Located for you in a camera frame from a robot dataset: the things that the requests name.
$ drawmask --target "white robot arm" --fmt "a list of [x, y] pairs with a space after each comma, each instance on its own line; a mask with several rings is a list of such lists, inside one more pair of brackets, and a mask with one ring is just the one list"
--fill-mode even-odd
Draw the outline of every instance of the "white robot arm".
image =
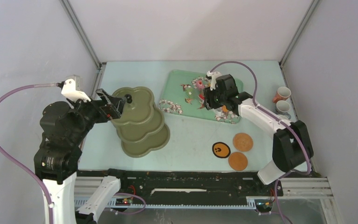
[[214, 88], [204, 89], [204, 106], [217, 109], [222, 106], [236, 115], [246, 118], [264, 130], [273, 140], [272, 161], [257, 176], [256, 185], [268, 185], [305, 162], [305, 156], [299, 142], [294, 138], [288, 127], [299, 136], [308, 157], [313, 156], [313, 149], [306, 125], [302, 121], [291, 123], [286, 119], [278, 119], [276, 114], [260, 105], [247, 92], [238, 92], [235, 80], [231, 75], [209, 76]]

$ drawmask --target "cork coaster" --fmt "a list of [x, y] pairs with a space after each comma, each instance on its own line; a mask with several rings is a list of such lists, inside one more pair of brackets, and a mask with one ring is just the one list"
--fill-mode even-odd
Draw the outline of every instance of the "cork coaster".
[[252, 137], [245, 133], [238, 133], [233, 138], [233, 144], [238, 151], [247, 152], [253, 147]]
[[248, 159], [244, 154], [236, 152], [231, 153], [230, 157], [228, 158], [228, 163], [230, 164], [232, 169], [236, 171], [241, 171], [248, 166]]

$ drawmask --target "yellow sticker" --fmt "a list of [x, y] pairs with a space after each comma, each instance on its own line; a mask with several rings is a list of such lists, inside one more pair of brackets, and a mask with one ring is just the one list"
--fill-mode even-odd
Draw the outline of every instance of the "yellow sticker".
[[219, 158], [227, 158], [231, 154], [230, 147], [226, 143], [216, 142], [212, 146], [213, 154]]

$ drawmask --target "round coaster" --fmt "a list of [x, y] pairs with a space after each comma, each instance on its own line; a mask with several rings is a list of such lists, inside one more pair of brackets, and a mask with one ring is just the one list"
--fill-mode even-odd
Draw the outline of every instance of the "round coaster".
[[253, 140], [248, 134], [238, 133], [233, 138], [233, 144], [238, 151], [247, 152], [253, 147]]
[[232, 169], [236, 171], [242, 171], [248, 166], [248, 159], [244, 154], [236, 152], [230, 155], [228, 158], [228, 163]]
[[216, 142], [212, 146], [213, 154], [219, 158], [227, 158], [231, 154], [230, 147], [226, 143]]

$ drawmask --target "white cup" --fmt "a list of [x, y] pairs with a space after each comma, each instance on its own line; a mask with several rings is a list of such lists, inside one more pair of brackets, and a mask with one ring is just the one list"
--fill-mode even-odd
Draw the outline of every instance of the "white cup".
[[279, 100], [275, 105], [276, 114], [283, 115], [288, 119], [291, 118], [291, 115], [289, 114], [289, 110], [290, 110], [290, 104], [284, 100]]

